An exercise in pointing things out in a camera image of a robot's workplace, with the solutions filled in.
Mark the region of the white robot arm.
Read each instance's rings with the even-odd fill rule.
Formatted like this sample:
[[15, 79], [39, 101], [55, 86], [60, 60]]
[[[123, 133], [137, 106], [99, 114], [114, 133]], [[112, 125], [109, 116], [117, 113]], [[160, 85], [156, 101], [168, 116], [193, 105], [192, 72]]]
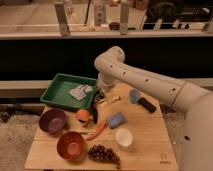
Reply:
[[125, 53], [113, 46], [97, 56], [98, 82], [111, 89], [124, 82], [186, 114], [180, 171], [213, 171], [213, 91], [124, 63]]

